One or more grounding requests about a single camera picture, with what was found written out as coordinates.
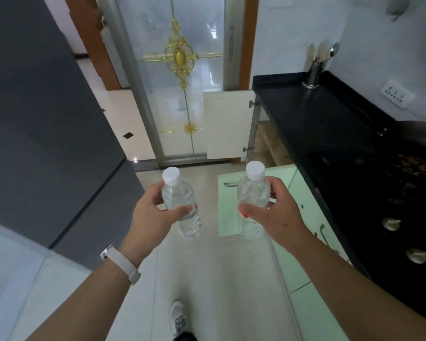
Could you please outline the clear water bottle white cap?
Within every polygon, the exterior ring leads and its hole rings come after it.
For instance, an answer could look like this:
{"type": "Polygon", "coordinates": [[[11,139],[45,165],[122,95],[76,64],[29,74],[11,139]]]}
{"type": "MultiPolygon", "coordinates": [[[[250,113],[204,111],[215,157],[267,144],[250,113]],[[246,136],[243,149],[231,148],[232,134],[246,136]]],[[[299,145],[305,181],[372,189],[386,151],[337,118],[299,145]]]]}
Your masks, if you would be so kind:
{"type": "Polygon", "coordinates": [[[182,178],[177,167],[166,168],[162,178],[164,181],[162,197],[167,209],[192,206],[189,214],[176,222],[179,233],[186,239],[196,238],[200,234],[202,222],[192,186],[182,178]]]}

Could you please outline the light green base cabinets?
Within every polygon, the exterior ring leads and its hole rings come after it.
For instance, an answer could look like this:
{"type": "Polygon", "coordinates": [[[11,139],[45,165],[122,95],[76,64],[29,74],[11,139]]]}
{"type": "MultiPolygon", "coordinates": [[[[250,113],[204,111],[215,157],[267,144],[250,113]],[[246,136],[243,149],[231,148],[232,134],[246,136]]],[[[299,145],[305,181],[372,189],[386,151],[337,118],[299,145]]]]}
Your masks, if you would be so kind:
{"type": "MultiPolygon", "coordinates": [[[[283,181],[311,233],[350,264],[344,248],[297,167],[268,168],[266,175],[283,181]]],[[[275,241],[271,242],[302,340],[349,341],[301,265],[275,241]]]]}

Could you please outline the frosted glass door gold ornament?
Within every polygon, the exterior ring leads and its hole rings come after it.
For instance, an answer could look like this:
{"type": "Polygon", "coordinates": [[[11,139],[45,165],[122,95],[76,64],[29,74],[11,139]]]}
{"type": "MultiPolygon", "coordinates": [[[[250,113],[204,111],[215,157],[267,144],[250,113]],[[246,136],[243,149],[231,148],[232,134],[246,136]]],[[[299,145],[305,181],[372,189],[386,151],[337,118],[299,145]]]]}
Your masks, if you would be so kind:
{"type": "Polygon", "coordinates": [[[239,81],[245,0],[97,0],[155,155],[208,160],[204,92],[239,81]]]}

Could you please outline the white wrist watch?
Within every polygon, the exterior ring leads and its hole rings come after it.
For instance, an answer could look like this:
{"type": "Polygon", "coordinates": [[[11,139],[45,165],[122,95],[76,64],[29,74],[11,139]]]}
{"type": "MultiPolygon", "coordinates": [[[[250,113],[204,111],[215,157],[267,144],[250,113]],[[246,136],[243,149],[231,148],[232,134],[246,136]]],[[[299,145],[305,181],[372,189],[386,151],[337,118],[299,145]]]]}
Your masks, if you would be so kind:
{"type": "Polygon", "coordinates": [[[109,259],[118,266],[127,276],[131,286],[134,286],[140,279],[141,273],[120,251],[112,244],[106,246],[100,253],[102,260],[109,259]]]}

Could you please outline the grey refrigerator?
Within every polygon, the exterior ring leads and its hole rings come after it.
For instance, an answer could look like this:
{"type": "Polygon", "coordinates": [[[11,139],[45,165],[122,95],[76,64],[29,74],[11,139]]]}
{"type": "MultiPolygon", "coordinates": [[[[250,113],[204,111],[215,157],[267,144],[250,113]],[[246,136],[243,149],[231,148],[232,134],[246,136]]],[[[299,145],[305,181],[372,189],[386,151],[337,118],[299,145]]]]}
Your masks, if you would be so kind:
{"type": "Polygon", "coordinates": [[[144,190],[44,0],[0,0],[0,225],[87,269],[144,190]]]}

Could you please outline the white wall socket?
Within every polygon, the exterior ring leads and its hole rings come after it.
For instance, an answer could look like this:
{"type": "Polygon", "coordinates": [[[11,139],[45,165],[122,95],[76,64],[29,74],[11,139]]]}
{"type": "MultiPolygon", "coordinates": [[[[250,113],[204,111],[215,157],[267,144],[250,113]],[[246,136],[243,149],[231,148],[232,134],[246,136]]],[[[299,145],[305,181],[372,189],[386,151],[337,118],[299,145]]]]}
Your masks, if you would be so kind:
{"type": "Polygon", "coordinates": [[[402,109],[406,109],[415,98],[415,93],[409,91],[392,79],[389,79],[384,83],[380,89],[380,94],[402,109]]]}

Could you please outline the bundle of chopsticks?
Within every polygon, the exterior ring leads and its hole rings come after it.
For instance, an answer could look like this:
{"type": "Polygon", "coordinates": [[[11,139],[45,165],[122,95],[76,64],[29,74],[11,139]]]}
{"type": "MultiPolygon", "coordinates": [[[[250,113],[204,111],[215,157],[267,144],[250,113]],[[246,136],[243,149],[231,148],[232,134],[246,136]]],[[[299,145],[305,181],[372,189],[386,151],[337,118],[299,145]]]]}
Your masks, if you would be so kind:
{"type": "Polygon", "coordinates": [[[327,41],[318,44],[311,43],[307,47],[307,62],[326,62],[330,58],[330,45],[327,41]]]}

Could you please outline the white sneaker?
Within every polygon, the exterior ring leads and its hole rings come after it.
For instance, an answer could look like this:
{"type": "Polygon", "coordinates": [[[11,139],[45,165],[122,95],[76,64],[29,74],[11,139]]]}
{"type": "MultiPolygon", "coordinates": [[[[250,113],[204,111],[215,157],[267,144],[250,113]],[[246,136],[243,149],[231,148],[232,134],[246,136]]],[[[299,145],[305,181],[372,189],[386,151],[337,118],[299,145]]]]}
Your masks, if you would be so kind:
{"type": "Polygon", "coordinates": [[[185,306],[181,300],[175,300],[170,309],[170,326],[173,333],[172,341],[198,341],[185,315],[185,306]]]}

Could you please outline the person's left hand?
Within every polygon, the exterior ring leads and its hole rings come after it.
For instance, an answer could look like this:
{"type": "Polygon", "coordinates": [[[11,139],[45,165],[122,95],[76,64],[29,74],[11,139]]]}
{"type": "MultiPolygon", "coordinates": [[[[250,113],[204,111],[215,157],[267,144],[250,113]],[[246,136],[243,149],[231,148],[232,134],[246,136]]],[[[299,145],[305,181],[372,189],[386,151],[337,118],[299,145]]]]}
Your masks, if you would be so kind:
{"type": "Polygon", "coordinates": [[[119,251],[136,268],[161,244],[176,223],[164,222],[163,211],[158,208],[163,203],[163,186],[163,181],[153,184],[137,202],[130,229],[119,246],[119,251]]]}

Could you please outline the person's left forearm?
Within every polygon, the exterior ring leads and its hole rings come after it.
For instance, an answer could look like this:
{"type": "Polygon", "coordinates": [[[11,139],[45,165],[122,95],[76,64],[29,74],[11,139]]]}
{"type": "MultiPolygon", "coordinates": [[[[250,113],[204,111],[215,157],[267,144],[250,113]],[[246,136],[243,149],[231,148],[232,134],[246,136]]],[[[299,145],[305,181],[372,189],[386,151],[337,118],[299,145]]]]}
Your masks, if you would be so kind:
{"type": "Polygon", "coordinates": [[[105,341],[130,287],[106,259],[26,341],[105,341]]]}

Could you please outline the white cabinet door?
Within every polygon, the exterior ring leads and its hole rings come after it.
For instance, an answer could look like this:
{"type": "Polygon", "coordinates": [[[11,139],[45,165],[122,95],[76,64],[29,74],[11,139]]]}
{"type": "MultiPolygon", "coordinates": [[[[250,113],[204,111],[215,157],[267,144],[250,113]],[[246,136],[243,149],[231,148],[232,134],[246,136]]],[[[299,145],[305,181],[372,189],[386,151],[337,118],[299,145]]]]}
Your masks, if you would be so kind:
{"type": "Polygon", "coordinates": [[[244,161],[253,119],[254,91],[204,92],[203,96],[207,159],[244,161]]]}

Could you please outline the steel utensil holder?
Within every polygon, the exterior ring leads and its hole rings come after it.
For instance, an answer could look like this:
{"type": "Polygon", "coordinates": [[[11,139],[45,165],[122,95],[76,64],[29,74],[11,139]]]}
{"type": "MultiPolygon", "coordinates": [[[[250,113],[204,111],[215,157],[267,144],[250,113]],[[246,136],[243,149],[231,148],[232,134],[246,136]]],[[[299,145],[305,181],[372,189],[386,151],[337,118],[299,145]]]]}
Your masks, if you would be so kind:
{"type": "Polygon", "coordinates": [[[312,61],[311,66],[307,72],[306,79],[302,81],[302,86],[306,89],[313,90],[319,86],[320,75],[324,71],[324,62],[312,61]]]}

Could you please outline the person's right hand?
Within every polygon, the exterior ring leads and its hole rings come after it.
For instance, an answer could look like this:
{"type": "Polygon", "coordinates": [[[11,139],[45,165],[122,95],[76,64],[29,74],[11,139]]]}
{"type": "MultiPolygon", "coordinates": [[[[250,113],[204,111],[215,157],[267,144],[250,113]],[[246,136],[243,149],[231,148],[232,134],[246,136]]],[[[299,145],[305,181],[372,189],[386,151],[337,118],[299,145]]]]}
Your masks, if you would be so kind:
{"type": "Polygon", "coordinates": [[[294,255],[312,234],[282,180],[273,176],[268,176],[267,180],[271,186],[271,198],[276,202],[268,204],[269,217],[265,222],[259,223],[279,246],[294,255]]]}

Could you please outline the black gas stove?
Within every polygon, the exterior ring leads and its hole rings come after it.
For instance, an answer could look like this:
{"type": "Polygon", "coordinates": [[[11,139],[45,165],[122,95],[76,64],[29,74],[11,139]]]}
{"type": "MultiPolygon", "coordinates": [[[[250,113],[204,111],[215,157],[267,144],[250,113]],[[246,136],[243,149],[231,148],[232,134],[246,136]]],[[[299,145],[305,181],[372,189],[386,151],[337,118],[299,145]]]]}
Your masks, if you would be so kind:
{"type": "Polygon", "coordinates": [[[426,263],[406,250],[426,251],[426,188],[387,172],[373,153],[317,149],[307,155],[317,190],[366,275],[426,318],[426,263]],[[382,219],[401,220],[397,231],[382,219]]]}

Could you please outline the clear water bottle red label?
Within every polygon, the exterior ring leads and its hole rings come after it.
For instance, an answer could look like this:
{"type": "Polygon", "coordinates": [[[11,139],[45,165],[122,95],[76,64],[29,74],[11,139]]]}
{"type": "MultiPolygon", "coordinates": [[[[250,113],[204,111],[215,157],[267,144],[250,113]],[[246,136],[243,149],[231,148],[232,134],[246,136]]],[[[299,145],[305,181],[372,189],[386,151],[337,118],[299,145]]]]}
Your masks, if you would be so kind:
{"type": "MultiPolygon", "coordinates": [[[[266,168],[260,161],[250,161],[246,165],[245,176],[240,180],[237,190],[238,205],[250,204],[260,208],[267,208],[271,186],[265,176],[266,168]]],[[[238,206],[238,229],[247,239],[257,239],[263,234],[260,223],[242,212],[238,206]]]]}

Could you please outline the black wok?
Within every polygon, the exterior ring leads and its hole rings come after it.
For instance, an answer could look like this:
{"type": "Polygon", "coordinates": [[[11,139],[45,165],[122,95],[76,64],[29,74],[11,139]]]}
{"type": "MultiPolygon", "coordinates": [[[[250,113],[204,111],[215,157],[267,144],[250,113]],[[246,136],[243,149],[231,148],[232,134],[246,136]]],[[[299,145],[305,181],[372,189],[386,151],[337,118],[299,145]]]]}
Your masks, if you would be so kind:
{"type": "Polygon", "coordinates": [[[426,122],[396,121],[375,133],[373,145],[387,172],[426,187],[426,122]]]}

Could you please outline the person's right forearm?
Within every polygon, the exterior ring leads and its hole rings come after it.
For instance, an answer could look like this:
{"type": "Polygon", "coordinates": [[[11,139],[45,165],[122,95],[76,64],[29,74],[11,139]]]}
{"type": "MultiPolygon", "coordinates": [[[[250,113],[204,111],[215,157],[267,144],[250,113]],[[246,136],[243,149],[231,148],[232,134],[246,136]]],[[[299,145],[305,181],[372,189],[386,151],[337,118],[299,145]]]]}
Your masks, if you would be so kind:
{"type": "Polygon", "coordinates": [[[301,264],[350,341],[426,341],[426,318],[358,272],[309,230],[284,248],[301,264]]]}

